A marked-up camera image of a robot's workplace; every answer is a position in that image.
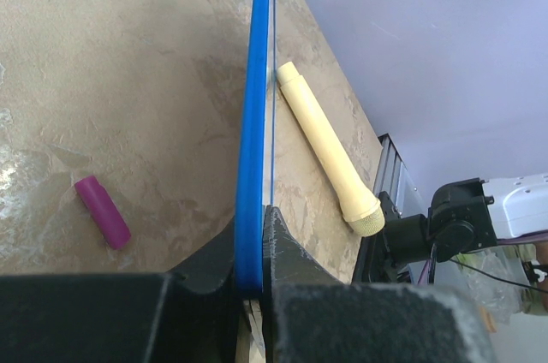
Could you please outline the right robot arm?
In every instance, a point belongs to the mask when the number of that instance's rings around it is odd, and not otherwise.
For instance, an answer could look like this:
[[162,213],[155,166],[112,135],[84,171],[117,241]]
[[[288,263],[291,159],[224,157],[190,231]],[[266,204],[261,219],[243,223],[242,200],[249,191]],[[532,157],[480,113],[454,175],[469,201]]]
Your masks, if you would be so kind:
[[390,213],[381,193],[385,226],[362,240],[358,259],[364,265],[435,265],[461,253],[538,241],[547,231],[547,209],[533,196],[535,186],[547,193],[546,181],[531,176],[449,183],[433,195],[426,215],[412,217]]

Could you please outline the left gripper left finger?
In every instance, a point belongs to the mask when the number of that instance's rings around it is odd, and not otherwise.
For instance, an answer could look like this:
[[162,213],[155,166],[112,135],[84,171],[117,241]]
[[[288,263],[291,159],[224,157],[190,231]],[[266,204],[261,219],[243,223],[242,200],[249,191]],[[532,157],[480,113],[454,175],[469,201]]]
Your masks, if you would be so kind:
[[6,276],[4,362],[233,362],[234,228],[161,273]]

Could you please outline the purple marker cap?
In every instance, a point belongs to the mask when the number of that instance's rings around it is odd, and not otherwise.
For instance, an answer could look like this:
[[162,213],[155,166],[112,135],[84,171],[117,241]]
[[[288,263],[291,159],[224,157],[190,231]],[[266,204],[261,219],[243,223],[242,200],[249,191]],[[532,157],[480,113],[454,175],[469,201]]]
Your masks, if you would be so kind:
[[108,245],[119,250],[128,244],[130,230],[98,179],[88,176],[76,182],[74,187]]

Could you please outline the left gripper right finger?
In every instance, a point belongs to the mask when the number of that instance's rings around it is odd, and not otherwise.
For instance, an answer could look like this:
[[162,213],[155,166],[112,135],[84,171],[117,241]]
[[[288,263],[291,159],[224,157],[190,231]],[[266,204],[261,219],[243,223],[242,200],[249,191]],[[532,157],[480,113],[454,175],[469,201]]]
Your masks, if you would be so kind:
[[478,307],[453,288],[345,284],[265,210],[263,331],[269,362],[494,362]]

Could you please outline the blue framed whiteboard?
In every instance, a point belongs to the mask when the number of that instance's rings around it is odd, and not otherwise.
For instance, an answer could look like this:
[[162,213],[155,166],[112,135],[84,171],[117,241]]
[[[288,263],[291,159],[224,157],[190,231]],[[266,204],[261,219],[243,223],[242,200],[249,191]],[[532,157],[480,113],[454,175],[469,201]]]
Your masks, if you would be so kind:
[[263,174],[271,0],[253,0],[235,199],[235,286],[245,299],[263,292]]

